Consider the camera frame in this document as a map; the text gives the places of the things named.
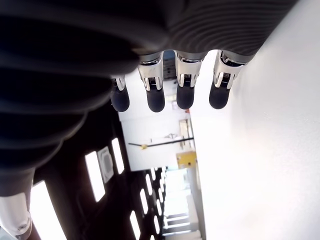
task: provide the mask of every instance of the air vent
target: air vent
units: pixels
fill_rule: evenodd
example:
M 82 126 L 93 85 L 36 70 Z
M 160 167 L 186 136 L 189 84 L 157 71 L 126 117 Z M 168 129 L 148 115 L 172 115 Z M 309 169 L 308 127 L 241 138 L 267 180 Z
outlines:
M 106 184 L 114 175 L 114 164 L 108 146 L 98 151 L 98 160 L 103 182 Z

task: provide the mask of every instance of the black pole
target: black pole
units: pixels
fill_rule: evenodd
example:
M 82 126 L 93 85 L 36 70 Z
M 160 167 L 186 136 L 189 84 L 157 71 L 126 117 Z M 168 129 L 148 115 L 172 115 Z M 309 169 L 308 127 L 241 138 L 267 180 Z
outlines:
M 147 144 L 137 144 L 137 143 L 131 143 L 129 142 L 129 145 L 134 145 L 134 146 L 147 146 L 149 147 L 155 147 L 155 146 L 160 146 L 160 145 L 166 145 L 166 144 L 175 144 L 175 143 L 180 143 L 180 142 L 184 142 L 184 141 L 189 141 L 189 140 L 193 140 L 193 137 L 189 137 L 189 138 L 183 138 L 183 139 L 179 139 L 179 140 L 175 140 L 175 141 L 167 141 L 167 142 L 162 142 L 162 143 L 157 143 L 157 144 L 151 144 L 151 145 L 147 145 Z

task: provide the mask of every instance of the black fingertip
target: black fingertip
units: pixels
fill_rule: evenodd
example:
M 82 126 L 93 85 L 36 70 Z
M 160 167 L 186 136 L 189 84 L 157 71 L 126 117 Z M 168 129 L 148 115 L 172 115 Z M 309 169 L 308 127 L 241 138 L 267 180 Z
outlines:
M 130 105 L 129 94 L 127 86 L 122 91 L 118 87 L 114 87 L 115 90 L 111 94 L 111 103 L 113 108 L 118 112 L 125 112 Z
M 176 103 L 179 108 L 187 110 L 194 104 L 195 87 L 177 86 L 176 89 Z
M 146 91 L 148 106 L 152 112 L 159 113 L 165 108 L 165 93 L 161 90 L 151 89 Z
M 229 99 L 230 89 L 226 89 L 225 87 L 216 87 L 214 83 L 212 83 L 209 102 L 211 107 L 214 109 L 223 109 Z

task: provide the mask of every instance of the white wall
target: white wall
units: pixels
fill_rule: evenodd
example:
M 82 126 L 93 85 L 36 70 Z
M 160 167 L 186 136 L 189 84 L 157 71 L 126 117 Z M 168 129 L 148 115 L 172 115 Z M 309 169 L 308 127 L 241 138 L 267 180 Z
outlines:
M 183 152 L 179 143 L 153 146 L 144 150 L 128 143 L 150 144 L 150 139 L 153 144 L 170 142 L 172 139 L 164 137 L 169 134 L 179 135 L 179 120 L 190 118 L 190 114 L 182 109 L 173 110 L 168 102 L 165 103 L 162 112 L 152 112 L 148 107 L 146 90 L 137 69 L 125 76 L 125 82 L 130 97 L 130 107 L 125 112 L 119 112 L 119 118 L 131 170 L 177 165 L 176 153 Z M 177 91 L 177 85 L 173 82 L 163 83 L 165 95 Z
M 319 13 L 300 1 L 222 110 L 208 101 L 215 52 L 202 64 L 191 119 L 208 240 L 320 239 Z

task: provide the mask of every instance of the ceiling light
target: ceiling light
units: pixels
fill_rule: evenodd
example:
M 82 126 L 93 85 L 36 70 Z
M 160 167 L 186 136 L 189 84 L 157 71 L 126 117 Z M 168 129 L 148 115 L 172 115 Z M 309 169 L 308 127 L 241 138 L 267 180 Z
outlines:
M 159 199 L 160 199 L 160 202 L 161 202 L 161 203 L 163 203 L 163 202 L 164 202 L 164 197 L 163 197 L 163 195 L 162 195 L 162 191 L 161 191 L 161 189 L 160 189 L 160 188 L 158 189 L 158 192 L 159 192 Z
M 118 169 L 118 173 L 121 174 L 125 170 L 125 166 L 124 166 L 124 161 L 121 155 L 119 140 L 117 137 L 112 140 L 112 148 L 113 148 L 116 168 Z
M 131 226 L 132 226 L 132 229 L 133 229 L 133 232 L 134 232 L 135 239 L 139 240 L 139 238 L 140 238 L 140 228 L 139 228 L 139 224 L 138 224 L 138 221 L 137 221 L 137 217 L 136 217 L 135 211 L 131 212 L 130 222 L 131 222 Z
M 160 179 L 159 183 L 160 183 L 161 192 L 164 193 L 165 192 L 164 181 Z
M 156 200 L 156 208 L 158 209 L 159 217 L 161 217 L 162 216 L 162 210 L 161 210 L 161 205 L 160 205 L 159 199 Z
M 151 168 L 151 176 L 152 176 L 152 180 L 156 180 L 156 172 L 155 172 L 155 169 L 152 167 Z
M 149 195 L 151 196 L 152 195 L 152 186 L 151 186 L 151 180 L 150 180 L 150 176 L 149 174 L 145 175 L 145 181 L 146 181 L 146 186 L 148 187 L 148 192 L 149 192 Z
M 179 223 L 179 224 L 174 224 L 174 225 L 168 225 L 165 226 L 165 229 L 173 229 L 173 228 L 179 228 L 179 227 L 185 227 L 185 226 L 189 226 L 190 222 L 184 222 L 184 223 Z
M 144 214 L 148 213 L 148 204 L 147 204 L 147 199 L 146 199 L 146 193 L 145 190 L 142 188 L 140 191 L 140 199 L 143 207 L 143 212 Z
M 173 236 L 173 235 L 188 234 L 188 233 L 191 233 L 191 232 L 192 232 L 191 230 L 168 232 L 168 233 L 162 234 L 162 236 L 163 236 L 163 237 L 169 237 L 169 236 Z
M 158 217 L 154 216 L 153 221 L 154 221 L 155 232 L 156 232 L 156 234 L 159 234 L 160 233 L 160 226 L 159 226 L 159 222 L 158 222 Z
M 85 156 L 86 169 L 89 173 L 91 187 L 96 202 L 106 194 L 104 182 L 101 176 L 98 156 L 95 151 Z
M 30 213 L 41 240 L 67 240 L 44 181 L 31 190 Z

